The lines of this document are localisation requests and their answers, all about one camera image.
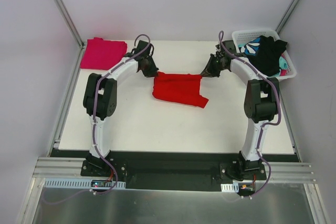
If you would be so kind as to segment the white plastic laundry basket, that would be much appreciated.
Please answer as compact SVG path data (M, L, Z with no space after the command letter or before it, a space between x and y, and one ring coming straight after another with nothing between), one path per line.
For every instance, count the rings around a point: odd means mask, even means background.
M250 29L250 30L237 30L232 32L232 40L235 44L236 51L239 52L240 46L247 44L251 40L256 39L259 36L265 36L265 37L272 37L274 41L280 40L279 35L275 30L269 29L269 28L258 28L258 29ZM277 79L279 82L294 78L297 75L296 68L287 52L285 50L281 57L286 61L287 63L287 69L285 73L280 73L279 76L277 76Z

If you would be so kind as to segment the red t shirt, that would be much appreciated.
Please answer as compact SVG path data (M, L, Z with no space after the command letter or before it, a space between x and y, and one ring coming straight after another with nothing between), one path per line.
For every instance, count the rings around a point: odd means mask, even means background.
M200 94L202 76L199 74L168 74L158 72L152 95L162 101L205 108L208 98Z

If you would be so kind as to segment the magenta t shirt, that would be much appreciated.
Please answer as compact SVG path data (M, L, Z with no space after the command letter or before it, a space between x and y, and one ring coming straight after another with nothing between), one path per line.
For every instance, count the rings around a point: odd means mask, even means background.
M121 61L127 53L127 48L128 45L124 41L104 40L99 37L88 39L80 68L109 70Z

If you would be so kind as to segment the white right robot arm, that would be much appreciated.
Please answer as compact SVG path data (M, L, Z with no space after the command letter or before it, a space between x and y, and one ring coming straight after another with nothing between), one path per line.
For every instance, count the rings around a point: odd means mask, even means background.
M237 161L225 169L227 177L242 181L263 169L262 147L266 131L270 125L279 125L281 109L279 101L279 81L266 78L244 59L243 53L237 53L232 41L220 41L216 52L210 54L202 77L219 77L223 70L229 70L246 85L244 112L248 118L248 127L243 148L239 151Z

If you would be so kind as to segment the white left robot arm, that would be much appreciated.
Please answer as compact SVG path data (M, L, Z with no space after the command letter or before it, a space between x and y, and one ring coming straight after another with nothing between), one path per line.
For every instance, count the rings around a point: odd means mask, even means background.
M123 81L137 72L147 78L155 77L158 68L152 58L154 46L150 41L136 40L135 48L103 74L89 75L83 107L89 115L92 146L81 168L82 176L114 176L108 160L110 155L110 121L117 108L117 89Z

